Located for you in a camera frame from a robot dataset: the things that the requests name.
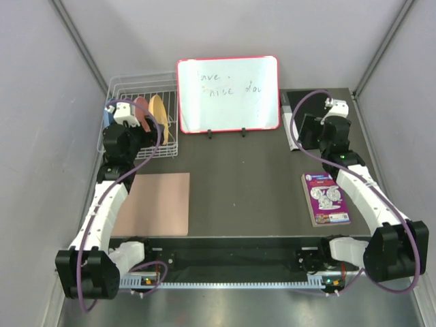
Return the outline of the pink plate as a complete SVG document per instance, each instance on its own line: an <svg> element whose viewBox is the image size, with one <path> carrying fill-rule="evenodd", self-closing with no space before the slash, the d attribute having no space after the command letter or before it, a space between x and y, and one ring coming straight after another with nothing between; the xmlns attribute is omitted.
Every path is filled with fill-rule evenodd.
<svg viewBox="0 0 436 327"><path fill-rule="evenodd" d="M138 122L142 126L142 118L144 117L144 115L146 115L146 112L144 110L148 109L149 103L142 96L135 98L134 103L136 104L135 105L135 118L138 120Z"/></svg>

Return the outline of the orange plate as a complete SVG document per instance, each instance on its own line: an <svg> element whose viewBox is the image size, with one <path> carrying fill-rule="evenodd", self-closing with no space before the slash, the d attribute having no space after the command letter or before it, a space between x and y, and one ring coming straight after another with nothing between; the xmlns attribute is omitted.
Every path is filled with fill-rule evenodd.
<svg viewBox="0 0 436 327"><path fill-rule="evenodd" d="M154 95L151 97L149 102L149 112L154 116L163 132L163 145L167 145L169 137L169 124L168 115L166 112L166 107L164 106L163 100L159 95Z"/></svg>

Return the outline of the blue plate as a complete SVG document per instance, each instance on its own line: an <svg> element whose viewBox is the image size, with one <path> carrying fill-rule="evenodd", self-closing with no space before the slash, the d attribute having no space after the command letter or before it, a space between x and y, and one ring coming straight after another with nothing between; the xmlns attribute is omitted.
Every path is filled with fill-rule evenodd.
<svg viewBox="0 0 436 327"><path fill-rule="evenodd" d="M114 121L115 110L116 110L116 104L104 107L104 115L103 115L104 128L107 128Z"/></svg>

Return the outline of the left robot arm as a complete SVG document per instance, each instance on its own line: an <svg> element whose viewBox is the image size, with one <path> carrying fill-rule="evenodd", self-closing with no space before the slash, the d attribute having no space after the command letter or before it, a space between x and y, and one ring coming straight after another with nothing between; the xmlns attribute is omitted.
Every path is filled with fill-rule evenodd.
<svg viewBox="0 0 436 327"><path fill-rule="evenodd" d="M151 114L144 118L148 129L133 116L103 129L104 154L94 198L75 239L67 249L57 252L54 261L66 298L113 299L121 278L134 266L147 270L154 264L154 253L136 241L109 250L118 213L139 168L134 163L138 152L144 145L156 151L164 141L163 125Z"/></svg>

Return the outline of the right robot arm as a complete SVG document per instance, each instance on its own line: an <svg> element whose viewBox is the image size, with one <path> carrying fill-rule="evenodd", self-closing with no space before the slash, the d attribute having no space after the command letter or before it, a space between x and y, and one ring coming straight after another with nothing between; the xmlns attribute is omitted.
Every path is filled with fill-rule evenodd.
<svg viewBox="0 0 436 327"><path fill-rule="evenodd" d="M298 133L304 149L319 149L323 169L352 200L371 233L368 242L328 237L318 262L328 270L348 262L375 282L419 277L426 270L429 229L423 221L406 218L383 194L361 156L349 147L350 126L341 116L306 114Z"/></svg>

